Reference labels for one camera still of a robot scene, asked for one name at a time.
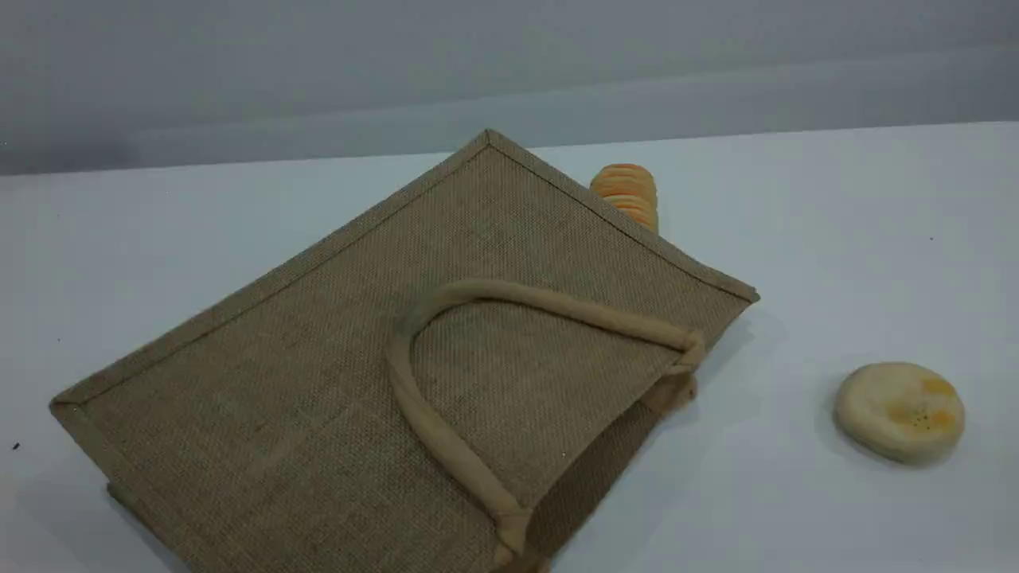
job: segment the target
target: round flatbread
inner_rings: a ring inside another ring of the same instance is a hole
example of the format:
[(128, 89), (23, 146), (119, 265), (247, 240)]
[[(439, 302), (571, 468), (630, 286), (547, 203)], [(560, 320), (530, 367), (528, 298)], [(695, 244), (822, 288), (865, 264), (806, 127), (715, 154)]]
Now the round flatbread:
[(887, 458), (922, 464), (959, 441), (965, 412), (955, 387), (932, 370), (906, 362), (864, 366), (839, 389), (836, 421)]

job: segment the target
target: white table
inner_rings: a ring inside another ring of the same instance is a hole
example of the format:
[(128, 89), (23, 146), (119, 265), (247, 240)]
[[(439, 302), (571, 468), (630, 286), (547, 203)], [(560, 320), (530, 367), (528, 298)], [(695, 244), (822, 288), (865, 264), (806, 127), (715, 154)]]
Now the white table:
[[(557, 573), (1019, 570), (1019, 123), (536, 152), (581, 181), (645, 165), (663, 235), (763, 297)], [(183, 571), (47, 401), (441, 158), (0, 177), (0, 570)], [(839, 381), (880, 360), (958, 387), (946, 462), (834, 428)]]

